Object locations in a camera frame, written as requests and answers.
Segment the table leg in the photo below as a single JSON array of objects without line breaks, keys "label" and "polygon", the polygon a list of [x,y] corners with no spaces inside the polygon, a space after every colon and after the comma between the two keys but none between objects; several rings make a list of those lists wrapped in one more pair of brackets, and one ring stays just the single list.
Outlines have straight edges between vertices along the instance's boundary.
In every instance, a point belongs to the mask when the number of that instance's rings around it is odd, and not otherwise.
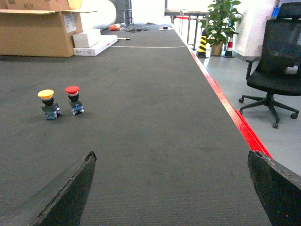
[{"label": "table leg", "polygon": [[196,30],[194,32],[193,51],[196,50],[197,32],[198,32],[198,17],[199,17],[199,15],[197,15],[197,19],[196,19]]},{"label": "table leg", "polygon": [[183,32],[183,17],[180,19],[179,32],[180,32],[180,27],[181,27],[181,35],[182,35],[182,32]]},{"label": "table leg", "polygon": [[123,12],[123,22],[125,23],[125,25],[127,25],[127,16],[126,16],[126,12]]},{"label": "table leg", "polygon": [[188,41],[189,41],[190,17],[191,17],[191,16],[188,16],[187,44],[188,44]]}]

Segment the yellow black striped post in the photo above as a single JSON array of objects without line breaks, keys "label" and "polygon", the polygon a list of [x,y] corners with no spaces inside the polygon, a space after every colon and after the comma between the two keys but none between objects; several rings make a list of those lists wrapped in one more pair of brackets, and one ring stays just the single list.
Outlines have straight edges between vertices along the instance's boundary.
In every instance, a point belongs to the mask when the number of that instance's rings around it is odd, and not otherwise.
[{"label": "yellow black striped post", "polygon": [[206,42],[207,42],[207,36],[206,36],[206,30],[204,29],[202,32],[201,41],[199,43],[198,51],[196,56],[198,58],[207,58],[206,57]]}]

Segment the red floor line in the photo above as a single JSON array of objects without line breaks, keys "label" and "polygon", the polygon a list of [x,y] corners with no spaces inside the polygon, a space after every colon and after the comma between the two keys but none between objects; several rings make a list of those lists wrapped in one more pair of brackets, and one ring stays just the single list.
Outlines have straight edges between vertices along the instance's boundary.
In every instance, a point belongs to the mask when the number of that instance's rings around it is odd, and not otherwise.
[{"label": "red floor line", "polygon": [[250,146],[251,150],[253,151],[260,151],[270,158],[272,158],[271,154],[268,152],[268,150],[264,147],[260,139],[257,137],[257,135],[254,133],[252,128],[249,126],[249,124],[246,122],[244,117],[240,114],[239,111],[235,110],[233,106],[230,104],[229,100],[226,98],[224,93],[222,92],[220,86],[215,82],[215,80],[211,77],[211,75],[208,73],[206,68],[202,65],[200,60],[197,58],[197,56],[193,53],[192,50],[190,50],[191,55],[193,56],[194,60],[198,64],[200,70],[208,80],[209,84],[211,85],[212,89],[220,99],[221,103],[226,108],[228,114],[234,121],[235,125],[239,129],[240,133],[245,138],[246,142]]}]

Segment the plant pot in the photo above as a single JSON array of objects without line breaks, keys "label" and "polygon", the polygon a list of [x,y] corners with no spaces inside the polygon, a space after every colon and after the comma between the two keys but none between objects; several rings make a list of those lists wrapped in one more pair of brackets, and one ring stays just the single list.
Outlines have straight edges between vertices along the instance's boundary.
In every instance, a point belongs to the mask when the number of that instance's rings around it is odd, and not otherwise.
[{"label": "plant pot", "polygon": [[222,41],[217,46],[211,46],[210,55],[219,57],[222,54],[222,46],[223,46]]}]

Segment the yellow button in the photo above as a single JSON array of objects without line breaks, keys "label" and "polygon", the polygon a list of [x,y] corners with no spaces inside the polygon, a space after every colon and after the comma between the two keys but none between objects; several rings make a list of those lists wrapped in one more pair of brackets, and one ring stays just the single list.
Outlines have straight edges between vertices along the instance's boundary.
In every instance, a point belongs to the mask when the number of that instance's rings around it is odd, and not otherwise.
[{"label": "yellow button", "polygon": [[53,90],[46,89],[46,90],[42,90],[41,92],[39,92],[38,97],[40,97],[42,99],[47,99],[47,98],[51,98],[53,94],[54,94]]}]

